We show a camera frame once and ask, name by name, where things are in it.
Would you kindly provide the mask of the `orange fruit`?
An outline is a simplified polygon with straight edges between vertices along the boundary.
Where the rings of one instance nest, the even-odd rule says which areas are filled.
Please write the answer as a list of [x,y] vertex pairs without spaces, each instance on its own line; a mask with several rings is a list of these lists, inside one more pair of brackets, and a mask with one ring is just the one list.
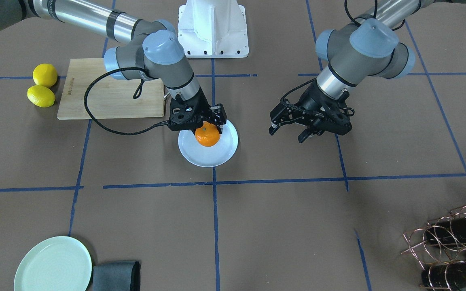
[[196,141],[204,147],[213,147],[220,140],[221,134],[216,125],[204,121],[202,126],[195,130]]

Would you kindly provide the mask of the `light blue plate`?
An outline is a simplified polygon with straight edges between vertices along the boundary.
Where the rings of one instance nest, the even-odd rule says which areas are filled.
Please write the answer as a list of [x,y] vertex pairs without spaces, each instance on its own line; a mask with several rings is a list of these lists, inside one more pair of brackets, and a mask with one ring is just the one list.
[[212,147],[199,144],[195,135],[188,130],[180,131],[178,136],[182,156],[199,167],[216,167],[224,164],[235,154],[238,143],[238,133],[229,120],[222,127],[220,140]]

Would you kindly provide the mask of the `green plate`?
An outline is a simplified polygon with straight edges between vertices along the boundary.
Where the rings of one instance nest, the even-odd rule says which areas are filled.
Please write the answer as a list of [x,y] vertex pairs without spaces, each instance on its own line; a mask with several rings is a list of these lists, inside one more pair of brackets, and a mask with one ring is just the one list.
[[92,258],[83,243],[54,236],[35,245],[19,263],[15,291],[85,291],[92,278]]

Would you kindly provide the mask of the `wooden cutting board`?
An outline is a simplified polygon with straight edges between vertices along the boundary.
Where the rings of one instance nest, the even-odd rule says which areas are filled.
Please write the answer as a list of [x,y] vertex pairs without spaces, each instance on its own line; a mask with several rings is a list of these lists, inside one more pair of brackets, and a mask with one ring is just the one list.
[[[59,102],[59,120],[88,120],[83,97],[87,87],[106,72],[102,58],[71,59]],[[165,88],[160,79],[146,81],[139,98],[133,95],[139,80],[105,77],[93,86],[87,99],[89,110],[100,119],[154,118],[165,115]]]

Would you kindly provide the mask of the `yellow lemon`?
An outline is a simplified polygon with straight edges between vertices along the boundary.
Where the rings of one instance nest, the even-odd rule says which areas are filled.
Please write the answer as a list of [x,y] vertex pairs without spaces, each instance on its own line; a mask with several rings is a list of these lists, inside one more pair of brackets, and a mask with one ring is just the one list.
[[51,88],[57,83],[59,76],[54,65],[39,64],[34,68],[32,78],[35,85]]
[[47,108],[55,103],[55,94],[43,85],[33,85],[27,90],[28,99],[36,106]]

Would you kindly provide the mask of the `dark grey folded cloth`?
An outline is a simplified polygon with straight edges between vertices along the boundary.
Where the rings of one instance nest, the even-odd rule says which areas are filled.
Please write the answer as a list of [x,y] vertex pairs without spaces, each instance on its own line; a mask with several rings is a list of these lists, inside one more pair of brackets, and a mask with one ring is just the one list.
[[141,264],[137,260],[113,261],[93,267],[93,291],[140,291]]

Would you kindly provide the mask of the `dark wine bottle back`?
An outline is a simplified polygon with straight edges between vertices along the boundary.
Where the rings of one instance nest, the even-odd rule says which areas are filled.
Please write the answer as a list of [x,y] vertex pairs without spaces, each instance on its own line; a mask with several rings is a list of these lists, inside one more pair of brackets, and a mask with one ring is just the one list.
[[466,217],[435,223],[426,230],[425,239],[431,245],[466,245]]

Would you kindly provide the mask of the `dark wine bottle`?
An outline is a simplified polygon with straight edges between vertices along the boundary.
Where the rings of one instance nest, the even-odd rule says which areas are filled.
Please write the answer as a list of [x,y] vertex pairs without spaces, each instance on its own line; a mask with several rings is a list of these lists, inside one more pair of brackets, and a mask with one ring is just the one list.
[[425,269],[421,274],[423,286],[451,288],[453,291],[466,291],[466,263],[444,264]]
[[425,239],[431,245],[466,245],[466,217],[435,223],[426,230]]

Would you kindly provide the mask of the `dark wine bottle front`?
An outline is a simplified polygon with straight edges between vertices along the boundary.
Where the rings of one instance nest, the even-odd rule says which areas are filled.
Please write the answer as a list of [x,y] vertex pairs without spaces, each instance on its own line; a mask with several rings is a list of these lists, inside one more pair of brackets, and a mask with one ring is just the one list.
[[421,274],[423,286],[451,288],[453,291],[466,291],[466,263],[444,264],[425,269]]

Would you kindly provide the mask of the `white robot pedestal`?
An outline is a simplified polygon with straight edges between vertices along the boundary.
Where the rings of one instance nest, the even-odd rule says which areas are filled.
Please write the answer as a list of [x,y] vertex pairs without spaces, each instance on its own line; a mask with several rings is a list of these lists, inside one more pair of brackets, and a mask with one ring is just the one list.
[[248,57],[246,10],[236,0],[188,0],[178,17],[178,41],[187,58]]

